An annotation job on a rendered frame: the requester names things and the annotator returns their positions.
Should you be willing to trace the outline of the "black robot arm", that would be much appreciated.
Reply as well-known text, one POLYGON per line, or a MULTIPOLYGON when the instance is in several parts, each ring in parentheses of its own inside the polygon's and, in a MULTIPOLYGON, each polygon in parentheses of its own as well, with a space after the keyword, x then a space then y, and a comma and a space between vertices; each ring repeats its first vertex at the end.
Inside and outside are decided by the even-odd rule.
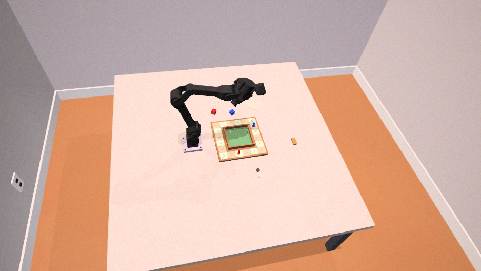
POLYGON ((247 96, 254 89, 255 83, 248 78, 237 78, 231 85, 205 86, 188 83, 170 91, 170 104, 178 109, 185 123, 187 147, 198 147, 201 125, 194 121, 185 101, 192 95, 214 96, 224 101, 231 101, 235 107, 247 99, 247 96), (235 89, 235 93, 233 91, 235 89), (185 91, 183 94, 182 92, 185 91))

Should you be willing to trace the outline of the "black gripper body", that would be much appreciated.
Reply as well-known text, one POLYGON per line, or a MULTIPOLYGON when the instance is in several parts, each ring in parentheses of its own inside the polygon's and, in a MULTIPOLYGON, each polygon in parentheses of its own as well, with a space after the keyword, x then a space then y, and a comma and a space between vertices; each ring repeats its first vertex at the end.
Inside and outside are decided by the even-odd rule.
POLYGON ((248 100, 250 97, 253 97, 253 92, 256 92, 258 96, 260 95, 265 95, 266 94, 266 90, 265 90, 265 86, 264 86, 264 83, 257 83, 255 84, 255 87, 254 89, 250 92, 250 94, 247 96, 247 99, 248 100))

